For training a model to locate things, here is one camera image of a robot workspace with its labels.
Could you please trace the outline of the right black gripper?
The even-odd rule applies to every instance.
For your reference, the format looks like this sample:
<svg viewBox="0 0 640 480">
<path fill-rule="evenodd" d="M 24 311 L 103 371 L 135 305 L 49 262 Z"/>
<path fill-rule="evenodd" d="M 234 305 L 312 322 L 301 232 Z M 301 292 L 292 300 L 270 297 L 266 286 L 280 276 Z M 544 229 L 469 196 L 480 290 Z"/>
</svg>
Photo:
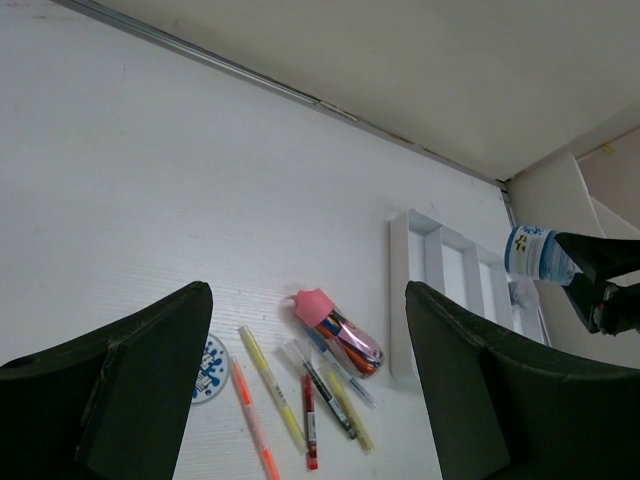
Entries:
<svg viewBox="0 0 640 480">
<path fill-rule="evenodd" d="M 639 283 L 621 286 L 610 279 L 639 270 L 639 240 L 558 233 L 555 241 L 581 269 L 563 288 L 590 333 L 616 336 L 639 332 Z"/>
</svg>

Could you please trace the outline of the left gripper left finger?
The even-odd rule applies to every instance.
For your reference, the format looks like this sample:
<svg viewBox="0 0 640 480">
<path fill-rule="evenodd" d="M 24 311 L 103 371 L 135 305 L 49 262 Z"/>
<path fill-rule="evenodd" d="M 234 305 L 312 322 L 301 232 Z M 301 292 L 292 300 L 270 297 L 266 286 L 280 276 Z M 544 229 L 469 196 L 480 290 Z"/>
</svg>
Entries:
<svg viewBox="0 0 640 480">
<path fill-rule="evenodd" d="M 212 310 L 195 281 L 2 365 L 2 478 L 172 478 Z"/>
</svg>

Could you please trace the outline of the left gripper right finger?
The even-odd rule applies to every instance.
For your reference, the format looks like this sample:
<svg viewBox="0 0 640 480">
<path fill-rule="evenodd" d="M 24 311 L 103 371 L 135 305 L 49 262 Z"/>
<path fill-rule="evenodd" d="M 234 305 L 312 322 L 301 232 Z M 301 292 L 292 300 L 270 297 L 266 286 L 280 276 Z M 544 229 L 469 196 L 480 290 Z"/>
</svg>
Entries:
<svg viewBox="0 0 640 480">
<path fill-rule="evenodd" d="M 635 479 L 639 373 L 571 355 L 418 281 L 406 317 L 446 479 Z"/>
</svg>

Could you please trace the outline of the blue labelled round jar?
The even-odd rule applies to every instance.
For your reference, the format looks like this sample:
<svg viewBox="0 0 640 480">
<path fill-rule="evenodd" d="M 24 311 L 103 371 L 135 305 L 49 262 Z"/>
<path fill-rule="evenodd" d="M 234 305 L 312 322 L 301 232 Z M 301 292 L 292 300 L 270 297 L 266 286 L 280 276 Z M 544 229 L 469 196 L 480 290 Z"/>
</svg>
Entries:
<svg viewBox="0 0 640 480">
<path fill-rule="evenodd" d="M 507 273 L 568 286 L 582 270 L 556 241 L 558 232 L 532 226 L 512 229 L 504 250 Z"/>
</svg>

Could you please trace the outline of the blue patterned round tin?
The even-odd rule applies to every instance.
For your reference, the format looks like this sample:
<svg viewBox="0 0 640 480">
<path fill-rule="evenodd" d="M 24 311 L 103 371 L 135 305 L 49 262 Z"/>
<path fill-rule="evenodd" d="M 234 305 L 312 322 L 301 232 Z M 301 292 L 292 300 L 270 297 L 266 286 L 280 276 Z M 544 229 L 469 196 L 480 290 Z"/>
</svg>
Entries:
<svg viewBox="0 0 640 480">
<path fill-rule="evenodd" d="M 230 373 L 230 356 L 223 342 L 209 332 L 191 402 L 202 404 L 217 397 L 224 389 Z"/>
</svg>

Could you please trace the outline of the pink capped marker case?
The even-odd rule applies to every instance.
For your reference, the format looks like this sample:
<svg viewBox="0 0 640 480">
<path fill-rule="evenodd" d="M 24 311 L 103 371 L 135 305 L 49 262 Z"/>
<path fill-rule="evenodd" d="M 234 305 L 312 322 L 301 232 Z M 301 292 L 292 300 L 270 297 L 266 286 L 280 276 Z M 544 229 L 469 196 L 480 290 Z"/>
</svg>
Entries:
<svg viewBox="0 0 640 480">
<path fill-rule="evenodd" d="M 299 290 L 286 298 L 307 339 L 357 379 L 376 376 L 385 364 L 379 343 L 351 322 L 321 289 Z"/>
</svg>

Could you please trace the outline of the orange highlighter pen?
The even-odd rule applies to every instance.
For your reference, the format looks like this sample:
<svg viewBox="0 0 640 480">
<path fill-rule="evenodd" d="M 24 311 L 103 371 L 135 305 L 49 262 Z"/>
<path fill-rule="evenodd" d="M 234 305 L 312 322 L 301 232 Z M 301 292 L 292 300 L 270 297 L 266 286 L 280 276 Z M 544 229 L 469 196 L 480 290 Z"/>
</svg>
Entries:
<svg viewBox="0 0 640 480">
<path fill-rule="evenodd" d="M 278 480 L 280 478 L 274 457 L 268 447 L 265 437 L 262 433 L 257 411 L 255 409 L 248 385 L 246 383 L 241 365 L 235 356 L 231 357 L 231 375 L 234 387 L 239 396 L 239 401 L 243 409 L 243 413 L 254 442 L 256 451 L 260 457 L 262 467 L 265 471 L 266 478 L 269 480 Z"/>
</svg>

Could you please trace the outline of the black gel pen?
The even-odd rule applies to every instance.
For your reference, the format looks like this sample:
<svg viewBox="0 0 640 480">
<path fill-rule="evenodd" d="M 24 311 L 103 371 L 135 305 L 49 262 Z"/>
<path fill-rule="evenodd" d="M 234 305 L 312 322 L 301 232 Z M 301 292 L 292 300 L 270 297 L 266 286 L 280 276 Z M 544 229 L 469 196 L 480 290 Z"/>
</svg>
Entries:
<svg viewBox="0 0 640 480">
<path fill-rule="evenodd" d="M 311 383 L 322 400 L 329 407 L 334 419 L 346 433 L 350 440 L 355 440 L 357 434 L 349 417 L 341 407 L 337 397 L 332 393 L 313 365 L 310 354 L 296 339 L 289 340 L 283 346 L 283 351 L 291 363 L 302 373 L 310 377 Z"/>
</svg>

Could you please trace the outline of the short yellow highlighter pen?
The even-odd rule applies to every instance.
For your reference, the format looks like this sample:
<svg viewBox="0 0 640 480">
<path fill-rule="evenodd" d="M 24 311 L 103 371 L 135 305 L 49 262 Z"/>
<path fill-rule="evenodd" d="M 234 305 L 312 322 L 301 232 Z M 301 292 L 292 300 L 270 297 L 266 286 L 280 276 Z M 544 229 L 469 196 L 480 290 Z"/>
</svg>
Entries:
<svg viewBox="0 0 640 480">
<path fill-rule="evenodd" d="M 365 454 L 371 454 L 375 449 L 374 443 L 357 410 L 355 409 L 349 396 L 347 395 L 343 383 L 338 377 L 338 374 L 328 364 L 323 364 L 320 369 L 324 378 L 329 383 L 329 388 L 337 397 L 338 403 L 341 405 L 348 419 L 351 421 L 361 449 Z"/>
</svg>

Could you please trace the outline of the red gel pen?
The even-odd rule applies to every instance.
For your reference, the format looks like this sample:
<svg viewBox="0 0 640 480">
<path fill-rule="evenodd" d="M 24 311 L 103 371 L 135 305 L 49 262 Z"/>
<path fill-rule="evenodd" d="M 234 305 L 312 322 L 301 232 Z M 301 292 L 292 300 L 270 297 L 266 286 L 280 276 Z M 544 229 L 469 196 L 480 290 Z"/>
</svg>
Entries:
<svg viewBox="0 0 640 480">
<path fill-rule="evenodd" d="M 311 377 L 308 374 L 303 374 L 301 381 L 307 469 L 310 471 L 315 471 L 318 469 L 318 453 L 313 387 Z"/>
</svg>

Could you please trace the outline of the blue gel pen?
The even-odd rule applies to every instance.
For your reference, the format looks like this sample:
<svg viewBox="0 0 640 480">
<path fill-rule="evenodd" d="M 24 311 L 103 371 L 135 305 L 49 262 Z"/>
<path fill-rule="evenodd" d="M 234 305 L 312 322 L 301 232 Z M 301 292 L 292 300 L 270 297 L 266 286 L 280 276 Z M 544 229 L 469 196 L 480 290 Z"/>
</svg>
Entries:
<svg viewBox="0 0 640 480">
<path fill-rule="evenodd" d="M 364 386 L 341 365 L 336 356 L 330 351 L 327 343 L 311 330 L 306 330 L 305 334 L 320 356 L 342 377 L 343 380 L 359 395 L 359 397 L 370 407 L 377 406 L 372 395 Z"/>
</svg>

